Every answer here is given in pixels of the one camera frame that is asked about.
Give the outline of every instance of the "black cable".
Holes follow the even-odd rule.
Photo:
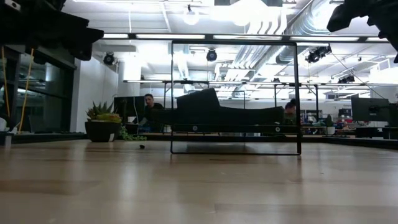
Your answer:
[[[341,60],[338,58],[338,57],[336,57],[336,55],[334,55],[334,53],[333,52],[331,52],[331,54],[337,59],[337,61],[339,61],[340,62],[340,64],[342,65],[342,66],[344,66],[346,69],[347,69],[347,71],[349,71],[350,72],[350,74],[352,74],[352,76],[354,76],[355,78],[357,78],[363,85],[365,85],[366,87],[368,87],[370,90],[372,90],[375,94],[377,94],[377,95],[379,95],[382,99],[385,99],[382,95],[380,95],[378,92],[376,92],[375,90],[373,90],[370,86],[368,86],[364,81],[362,81],[360,78],[358,78],[353,72],[351,72],[351,70],[349,69],[349,68],[347,68],[347,66],[345,66],[344,64],[343,64],[343,62],[341,62]]]

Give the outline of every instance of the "security camera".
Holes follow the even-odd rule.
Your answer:
[[[209,49],[209,52],[207,52],[206,59],[208,62],[214,62],[217,60],[217,53],[215,49]]]
[[[104,57],[104,64],[105,65],[114,65],[116,63],[116,60],[113,56],[113,52],[107,52],[105,57]]]

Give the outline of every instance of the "ceiling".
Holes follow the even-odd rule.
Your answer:
[[[326,4],[324,4],[323,10],[319,13],[320,15],[315,15],[319,17],[312,20],[313,23],[317,23],[317,29],[319,29],[319,32],[316,34],[377,36],[379,32],[376,27],[369,27],[366,24],[367,17],[364,17],[353,19],[350,27],[347,29],[332,34],[329,33],[326,30],[326,25],[328,17],[330,17],[335,6],[331,6],[328,1],[324,0],[313,0],[313,4],[310,4],[310,7],[303,14],[300,14],[301,16],[298,14],[310,1],[296,0],[297,4],[295,7],[280,10],[278,19],[270,20],[271,25],[268,29],[264,30],[261,27],[264,27],[265,22],[260,25],[252,21],[245,26],[241,26],[242,24],[234,21],[234,17],[247,15],[245,12],[249,9],[242,7],[240,11],[232,13],[232,16],[227,15],[223,10],[219,10],[219,6],[214,7],[214,0],[205,0],[201,4],[193,1],[192,11],[193,13],[197,13],[197,15],[187,13],[186,3],[171,4],[171,1],[157,4],[142,3],[142,1],[134,1],[134,3],[129,4],[106,4],[99,2],[101,0],[84,1],[86,2],[67,0],[63,11],[89,19],[90,27],[102,29],[106,33],[282,34],[292,32],[290,28],[298,23],[300,18],[305,18],[304,16],[307,15],[306,11],[312,9],[313,6],[314,8],[317,7],[317,4],[321,3]],[[229,20],[222,19],[222,17],[228,16],[230,17]],[[270,29],[275,24],[280,29]],[[304,31],[306,32],[295,35],[312,35],[307,30]],[[254,66],[245,67],[247,70],[246,78],[249,78],[250,81],[270,82],[275,77],[279,78],[282,82],[294,81],[294,63],[276,63],[275,56],[277,54],[272,51],[275,49],[270,47],[264,48],[264,51],[261,52],[261,57],[256,58],[254,54],[257,49],[253,48],[248,51],[246,48],[247,51],[245,51],[245,46],[242,45],[174,45],[173,54],[171,54],[170,45],[171,41],[166,40],[99,40],[95,43],[94,54],[102,57],[107,51],[122,49],[119,50],[120,52],[115,52],[115,56],[120,61],[125,61],[125,63],[128,63],[128,60],[124,59],[126,56],[131,54],[137,55],[142,66],[141,73],[146,80],[170,79],[172,72],[175,79],[176,77],[177,79],[184,78],[184,71],[186,70],[188,71],[188,76],[185,77],[187,79],[221,80],[220,78],[225,78],[228,72],[228,65],[230,65],[230,68],[236,68],[237,59],[239,55],[243,54],[243,57],[247,58],[247,62],[250,58],[253,59]],[[339,77],[350,74],[350,72],[346,71],[347,68],[350,68],[352,72],[361,77],[361,80],[365,82],[369,79],[369,71],[372,66],[389,60],[391,55],[396,54],[396,51],[389,44],[331,44],[334,55],[329,54],[317,63],[308,64],[305,61],[305,56],[314,48],[315,46],[307,47],[298,55],[298,74],[301,82],[336,83]],[[218,54],[217,61],[207,61],[206,55],[208,49],[216,50]],[[172,57],[174,59],[173,69],[170,67]],[[217,67],[225,65],[227,67],[221,68],[221,75],[217,76]],[[245,77],[245,74],[240,74],[236,77],[242,78]]]

